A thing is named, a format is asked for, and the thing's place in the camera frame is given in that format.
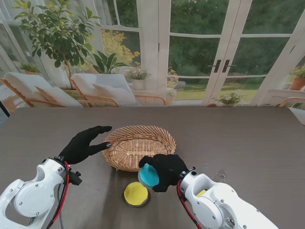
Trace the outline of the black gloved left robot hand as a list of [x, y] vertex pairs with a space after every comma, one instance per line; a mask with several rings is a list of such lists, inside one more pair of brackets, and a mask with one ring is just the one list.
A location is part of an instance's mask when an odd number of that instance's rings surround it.
[[89, 156], [99, 153], [112, 146], [110, 142], [90, 145], [99, 134], [111, 131], [111, 126], [95, 126], [79, 132], [71, 139], [68, 145], [60, 152], [59, 158], [69, 165], [75, 165], [84, 161]]

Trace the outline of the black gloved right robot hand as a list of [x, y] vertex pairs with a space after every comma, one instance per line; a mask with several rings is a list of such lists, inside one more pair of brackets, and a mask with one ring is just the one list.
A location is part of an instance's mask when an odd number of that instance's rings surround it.
[[170, 185], [176, 186], [181, 174], [189, 171], [184, 161], [175, 154], [144, 156], [139, 162], [139, 167], [142, 168], [145, 164], [154, 167], [158, 174], [159, 183], [153, 187], [155, 192], [166, 192]]

